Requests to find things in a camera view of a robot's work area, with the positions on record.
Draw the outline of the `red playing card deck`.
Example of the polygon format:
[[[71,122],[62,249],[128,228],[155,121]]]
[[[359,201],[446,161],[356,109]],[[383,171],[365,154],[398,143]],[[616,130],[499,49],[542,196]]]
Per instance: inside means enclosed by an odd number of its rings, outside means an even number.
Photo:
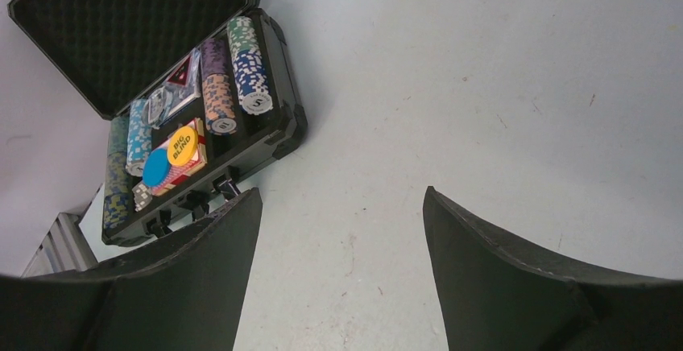
[[[169,192],[207,164],[204,130],[203,121],[194,118],[149,154],[142,182],[153,196]]]

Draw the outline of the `yellow big blind button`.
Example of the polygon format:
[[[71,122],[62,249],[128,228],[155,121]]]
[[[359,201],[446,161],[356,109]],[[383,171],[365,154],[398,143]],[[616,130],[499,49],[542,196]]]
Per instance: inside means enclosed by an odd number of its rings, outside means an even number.
[[[199,135],[191,126],[179,128],[168,140],[168,161],[174,167],[182,167],[192,161],[197,152]]]

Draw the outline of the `blue round chip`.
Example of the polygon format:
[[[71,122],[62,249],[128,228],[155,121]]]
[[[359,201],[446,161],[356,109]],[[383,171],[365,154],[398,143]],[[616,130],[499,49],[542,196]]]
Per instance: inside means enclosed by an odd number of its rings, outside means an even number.
[[[159,186],[166,179],[170,166],[168,150],[166,148],[154,149],[149,154],[143,168],[143,183],[150,188]]]

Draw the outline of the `white poker chip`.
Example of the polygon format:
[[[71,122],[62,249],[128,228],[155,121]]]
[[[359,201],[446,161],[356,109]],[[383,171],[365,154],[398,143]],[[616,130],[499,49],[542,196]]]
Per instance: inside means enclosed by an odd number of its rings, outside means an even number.
[[[138,182],[133,188],[133,199],[135,212],[146,208],[152,200],[151,189],[142,181]]]

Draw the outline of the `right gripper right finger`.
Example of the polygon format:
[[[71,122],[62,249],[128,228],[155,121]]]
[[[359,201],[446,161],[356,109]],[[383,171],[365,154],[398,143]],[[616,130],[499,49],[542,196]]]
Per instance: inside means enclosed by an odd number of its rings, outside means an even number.
[[[545,249],[435,188],[423,218],[450,349],[681,349],[681,281]]]

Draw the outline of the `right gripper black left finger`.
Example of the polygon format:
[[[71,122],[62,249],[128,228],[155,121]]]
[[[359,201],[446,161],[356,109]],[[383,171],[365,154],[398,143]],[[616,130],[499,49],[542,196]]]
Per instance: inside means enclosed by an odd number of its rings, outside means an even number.
[[[2,349],[231,350],[262,209],[252,188],[93,269],[2,277]]]

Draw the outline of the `all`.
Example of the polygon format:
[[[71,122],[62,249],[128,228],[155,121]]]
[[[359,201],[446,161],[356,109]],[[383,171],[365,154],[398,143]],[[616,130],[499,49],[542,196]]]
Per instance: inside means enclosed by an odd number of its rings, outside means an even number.
[[[164,84],[173,89],[186,89],[194,85],[197,80],[199,57],[196,54],[187,55],[178,63],[164,80]]]

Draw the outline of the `black poker set case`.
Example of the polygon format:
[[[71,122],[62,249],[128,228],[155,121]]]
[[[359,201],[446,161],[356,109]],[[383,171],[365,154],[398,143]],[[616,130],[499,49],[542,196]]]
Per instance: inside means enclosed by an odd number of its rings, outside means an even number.
[[[260,0],[11,0],[18,27],[111,123],[101,239],[199,217],[293,152],[308,122]]]

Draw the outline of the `clear round dealer button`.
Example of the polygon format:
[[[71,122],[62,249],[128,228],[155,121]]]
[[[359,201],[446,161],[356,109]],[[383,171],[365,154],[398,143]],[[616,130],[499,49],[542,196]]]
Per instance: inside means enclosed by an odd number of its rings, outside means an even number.
[[[158,129],[166,118],[172,103],[172,92],[161,86],[153,91],[147,99],[147,123]]]

